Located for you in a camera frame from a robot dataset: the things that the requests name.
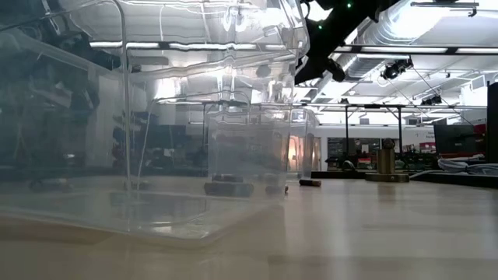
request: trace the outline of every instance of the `table surface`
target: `table surface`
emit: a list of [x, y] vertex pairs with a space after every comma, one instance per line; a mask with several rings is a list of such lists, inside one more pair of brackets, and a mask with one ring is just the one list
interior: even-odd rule
[[290, 184], [282, 205], [198, 249], [2, 219], [2, 279], [498, 279], [498, 191]]

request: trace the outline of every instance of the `brass cylinder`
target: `brass cylinder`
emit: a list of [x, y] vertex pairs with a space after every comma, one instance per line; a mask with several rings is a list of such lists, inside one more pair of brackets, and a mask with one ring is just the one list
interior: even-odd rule
[[393, 149], [381, 149], [377, 152], [377, 172], [379, 174], [394, 174], [395, 151]]

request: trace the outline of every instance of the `metal base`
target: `metal base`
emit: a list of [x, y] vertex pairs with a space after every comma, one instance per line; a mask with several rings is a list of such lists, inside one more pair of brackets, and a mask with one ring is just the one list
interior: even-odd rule
[[366, 173], [365, 180], [373, 182], [408, 183], [410, 181], [410, 176], [408, 174]]

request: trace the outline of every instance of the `computer monitor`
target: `computer monitor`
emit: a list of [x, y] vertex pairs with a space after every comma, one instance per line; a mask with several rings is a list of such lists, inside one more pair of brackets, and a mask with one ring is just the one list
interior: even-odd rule
[[471, 125], [434, 125], [439, 154], [476, 154], [476, 135]]

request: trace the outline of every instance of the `ventilation duct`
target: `ventilation duct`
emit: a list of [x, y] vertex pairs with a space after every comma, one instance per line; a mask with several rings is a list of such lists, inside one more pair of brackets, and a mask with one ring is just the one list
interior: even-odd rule
[[[446, 9], [411, 7], [415, 0], [401, 0], [381, 13], [379, 23], [370, 24], [356, 38], [355, 44], [407, 45], [431, 30], [445, 16]], [[385, 58], [361, 58], [355, 54], [343, 54], [340, 65], [347, 66], [347, 79], [360, 80], [375, 69]]]

